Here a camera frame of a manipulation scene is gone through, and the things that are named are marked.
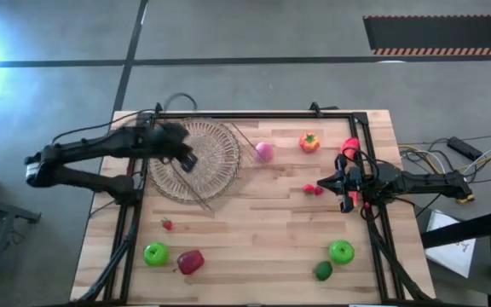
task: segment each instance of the wooden tabletop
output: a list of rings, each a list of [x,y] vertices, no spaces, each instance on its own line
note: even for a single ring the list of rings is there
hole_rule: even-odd
[[[365,112],[377,158],[401,166],[389,112]],[[115,118],[127,113],[116,112]],[[199,206],[166,199],[148,178],[129,304],[379,303],[367,225],[359,211],[341,213],[340,199],[331,192],[315,197],[301,190],[304,184],[315,184],[334,172],[339,146],[350,137],[347,120],[232,122],[252,143],[273,144],[274,159],[259,165],[244,151],[233,187],[211,202],[217,208],[213,216],[206,215]],[[315,153],[305,154],[298,146],[298,138],[306,131],[321,137],[321,148]],[[101,174],[125,174],[127,162],[105,158]],[[108,195],[97,194],[92,210],[109,200]],[[420,288],[435,297],[413,208],[395,202],[388,206],[388,212],[399,260]],[[118,207],[109,206],[89,220],[72,299],[84,294],[107,264],[117,215]],[[175,224],[171,232],[162,228],[163,218]],[[355,259],[345,266],[333,265],[334,273],[327,281],[316,281],[312,270],[328,260],[327,248],[334,240],[349,241],[355,248]],[[170,262],[165,267],[147,267],[143,262],[143,248],[155,241],[170,248]],[[205,265],[192,275],[182,275],[176,270],[176,259],[194,249],[201,250]],[[395,297],[387,264],[384,271],[390,296]],[[117,294],[120,273],[115,285]]]

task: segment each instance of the concrete floor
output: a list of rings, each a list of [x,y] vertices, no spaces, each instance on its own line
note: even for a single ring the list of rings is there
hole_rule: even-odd
[[[139,2],[0,0],[0,61],[124,59]],[[151,0],[136,58],[370,55],[364,14],[491,14],[491,0]],[[121,72],[0,68],[0,199],[43,213],[38,225],[16,226],[26,240],[4,253],[0,306],[67,301],[92,193],[29,188],[23,159],[62,131],[110,119]],[[194,96],[204,110],[304,109],[312,101],[387,108],[399,142],[491,134],[491,61],[136,67],[123,109],[152,107],[177,91]],[[176,102],[172,108],[188,105]],[[491,148],[491,139],[471,143]],[[467,162],[447,152],[455,165]],[[98,171],[100,161],[76,167]],[[491,167],[486,169],[481,178],[491,176]],[[491,182],[474,191],[473,204],[439,200],[433,207],[465,219],[491,212]],[[417,201],[424,206],[428,199]],[[476,253],[485,249],[477,245]],[[485,296],[461,289],[482,290],[482,281],[461,280],[434,264],[432,274],[442,299],[485,304]],[[455,291],[444,289],[447,284]]]

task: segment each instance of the red strawberry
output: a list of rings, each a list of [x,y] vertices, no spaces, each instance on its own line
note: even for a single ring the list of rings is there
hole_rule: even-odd
[[[315,188],[311,184],[305,184],[303,186],[303,192],[305,192],[306,194],[315,194]]]
[[[171,220],[165,218],[162,221],[162,227],[164,227],[166,230],[171,231],[171,229],[174,228],[174,223],[171,222]]]
[[[323,193],[323,188],[320,186],[315,187],[314,194],[321,195]]]

